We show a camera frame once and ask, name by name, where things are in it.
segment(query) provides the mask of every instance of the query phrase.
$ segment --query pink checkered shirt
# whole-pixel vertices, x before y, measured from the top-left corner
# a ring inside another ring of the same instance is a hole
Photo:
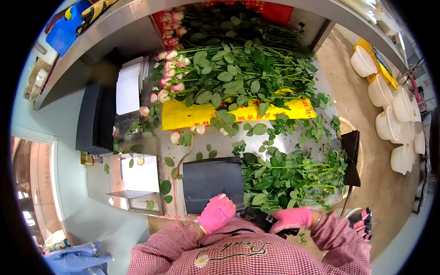
[[[171,222],[133,247],[127,274],[371,274],[370,244],[335,213],[323,215],[312,231],[319,249],[329,251],[322,262],[243,218],[216,233],[239,228],[255,233],[202,237],[192,224]]]

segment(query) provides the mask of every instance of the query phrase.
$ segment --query blue towel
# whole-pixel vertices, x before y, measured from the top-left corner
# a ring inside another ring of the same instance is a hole
[[[89,242],[80,246],[54,251],[44,256],[57,275],[105,275],[107,262],[113,260],[109,252],[96,256],[101,243]]]

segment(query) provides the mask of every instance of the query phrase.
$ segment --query metal shelf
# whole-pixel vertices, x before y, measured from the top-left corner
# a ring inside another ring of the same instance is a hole
[[[39,110],[51,102],[85,86],[90,72],[89,65],[105,55],[112,47],[126,40],[125,47],[136,38],[146,37],[144,50],[155,50],[161,42],[147,16],[172,7],[196,3],[197,0],[119,0],[112,5],[95,23],[81,34],[61,57],[46,87],[34,103]],[[367,40],[386,56],[401,72],[407,65],[391,39],[381,29],[371,25],[366,19],[337,0],[272,0],[271,2],[289,5],[309,11],[338,23]],[[147,32],[136,33],[136,27],[144,27]]]

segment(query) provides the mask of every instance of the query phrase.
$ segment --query concrete floor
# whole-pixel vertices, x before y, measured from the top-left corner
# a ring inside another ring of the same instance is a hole
[[[411,214],[418,184],[419,159],[417,155],[412,172],[405,176],[391,170],[390,154],[398,145],[377,136],[374,120],[382,112],[382,108],[371,104],[367,95],[367,80],[359,77],[350,65],[350,57],[354,53],[353,45],[358,40],[355,34],[337,25],[317,55],[337,101],[338,115],[360,131],[363,145],[363,168],[360,173],[362,187],[353,190],[347,208],[369,207],[373,211],[370,258],[374,261],[399,233]],[[342,206],[343,202],[340,202],[335,208]],[[149,216],[150,232],[157,232],[169,221]],[[290,236],[288,240],[321,260],[325,252],[318,250],[309,231],[302,228],[301,232],[306,233],[308,241],[305,244],[301,244],[298,236]]]

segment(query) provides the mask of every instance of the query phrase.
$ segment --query pink glove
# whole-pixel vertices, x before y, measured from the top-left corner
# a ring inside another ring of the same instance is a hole
[[[299,228],[300,226],[309,228],[312,224],[312,213],[306,206],[278,210],[271,215],[278,220],[269,230],[269,233],[273,234],[276,234],[283,229]]]
[[[218,194],[209,200],[208,205],[196,219],[208,234],[226,225],[235,215],[235,204],[226,194]]]

